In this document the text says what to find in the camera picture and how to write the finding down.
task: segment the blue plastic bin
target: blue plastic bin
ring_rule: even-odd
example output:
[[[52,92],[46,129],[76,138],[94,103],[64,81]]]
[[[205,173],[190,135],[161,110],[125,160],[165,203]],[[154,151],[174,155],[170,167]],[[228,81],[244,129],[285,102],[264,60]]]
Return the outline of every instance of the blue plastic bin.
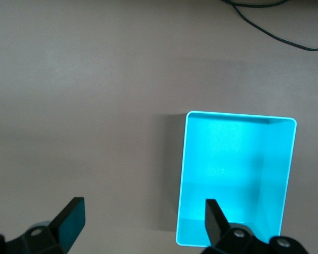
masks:
[[[189,112],[176,242],[210,246],[207,198],[261,241],[280,235],[296,125],[288,117]]]

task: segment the black wire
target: black wire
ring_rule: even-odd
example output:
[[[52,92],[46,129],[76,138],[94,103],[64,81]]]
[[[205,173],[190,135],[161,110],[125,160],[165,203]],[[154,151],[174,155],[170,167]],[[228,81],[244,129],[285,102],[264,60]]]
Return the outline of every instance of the black wire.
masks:
[[[274,4],[240,4],[240,3],[233,3],[233,5],[235,6],[239,6],[239,7],[247,7],[247,8],[268,8],[268,7],[274,7],[274,6],[278,6],[280,4],[283,4],[285,2],[287,2],[289,0],[283,0]]]
[[[288,45],[291,45],[293,47],[296,47],[296,48],[299,48],[299,49],[303,49],[303,50],[307,50],[307,51],[318,51],[318,48],[309,48],[309,47],[306,47],[306,46],[303,46],[303,45],[300,45],[300,44],[297,44],[297,43],[294,43],[294,42],[291,42],[291,41],[287,41],[287,40],[284,40],[268,31],[266,31],[265,29],[261,28],[260,26],[256,25],[255,23],[253,23],[252,21],[250,21],[249,19],[247,19],[239,10],[238,8],[236,7],[236,5],[238,5],[238,3],[232,3],[231,0],[222,0],[224,1],[225,3],[231,5],[233,7],[233,9],[235,9],[235,11],[239,14],[239,16],[246,22],[248,22],[251,26],[254,26],[255,28],[257,28],[258,30],[260,30],[261,32],[267,34],[268,36],[280,41],[280,42],[283,42],[285,44],[288,44]]]

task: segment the gray table surface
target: gray table surface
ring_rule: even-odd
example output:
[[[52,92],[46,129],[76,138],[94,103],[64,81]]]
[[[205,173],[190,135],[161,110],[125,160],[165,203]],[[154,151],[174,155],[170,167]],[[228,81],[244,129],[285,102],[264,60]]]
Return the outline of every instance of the gray table surface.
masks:
[[[243,10],[318,47],[318,1]],[[318,254],[318,52],[221,1],[0,1],[0,233],[86,201],[76,253],[175,243],[184,115],[298,122],[282,233]]]

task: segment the blue container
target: blue container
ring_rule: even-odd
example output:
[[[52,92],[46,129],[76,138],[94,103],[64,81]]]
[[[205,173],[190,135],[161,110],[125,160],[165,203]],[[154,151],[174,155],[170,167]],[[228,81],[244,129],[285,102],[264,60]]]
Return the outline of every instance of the blue container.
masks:
[[[189,112],[176,242],[210,246],[207,198],[261,241],[280,235],[296,125],[287,117]]]

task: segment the screw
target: screw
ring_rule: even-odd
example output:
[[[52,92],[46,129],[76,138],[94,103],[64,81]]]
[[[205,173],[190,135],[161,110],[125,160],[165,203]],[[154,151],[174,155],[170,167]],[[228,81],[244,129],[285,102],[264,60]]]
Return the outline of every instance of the screw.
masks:
[[[280,246],[283,246],[285,248],[288,248],[291,246],[291,244],[289,243],[289,241],[287,241],[285,238],[278,238],[277,239],[277,243],[280,245]]]
[[[240,229],[234,230],[233,233],[234,233],[234,235],[235,235],[236,237],[243,238],[243,237],[245,236],[245,233],[244,233],[242,230],[240,230]]]
[[[34,229],[31,233],[31,236],[36,236],[42,232],[42,229]]]

